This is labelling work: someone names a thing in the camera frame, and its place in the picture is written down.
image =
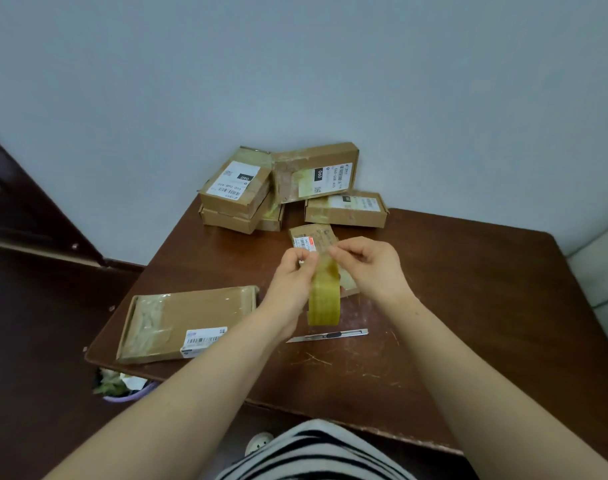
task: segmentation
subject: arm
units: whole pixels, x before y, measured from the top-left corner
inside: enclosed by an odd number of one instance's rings
[[[195,478],[268,357],[295,330],[317,258],[302,249],[286,251],[257,310],[101,428],[46,478]]]
[[[329,253],[399,329],[481,479],[608,479],[608,462],[420,303],[390,244],[356,237]]]

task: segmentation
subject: stack of boxes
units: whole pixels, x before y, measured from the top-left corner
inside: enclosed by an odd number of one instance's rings
[[[383,227],[380,195],[353,190],[358,159],[352,143],[282,153],[241,146],[200,190],[202,221],[246,234],[278,231],[285,204],[305,200],[307,222]]]

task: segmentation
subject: person's right hand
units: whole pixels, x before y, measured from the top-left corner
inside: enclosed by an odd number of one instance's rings
[[[414,296],[397,251],[388,242],[353,237],[329,247],[328,253],[350,273],[359,290],[380,306]]]

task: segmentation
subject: striped shirt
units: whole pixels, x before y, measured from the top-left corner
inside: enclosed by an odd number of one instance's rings
[[[414,480],[375,447],[344,428],[313,419],[237,461],[217,480]]]

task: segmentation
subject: hand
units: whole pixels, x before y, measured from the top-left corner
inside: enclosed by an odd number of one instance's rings
[[[298,317],[308,300],[318,259],[318,253],[291,248],[284,253],[282,263],[275,271],[259,310],[280,322],[280,339],[290,338],[295,331]],[[304,261],[304,264],[299,266],[299,261]]]
[[[397,251],[388,242],[353,237],[338,242],[327,251],[350,273],[359,290],[379,306],[409,296],[414,298]]]

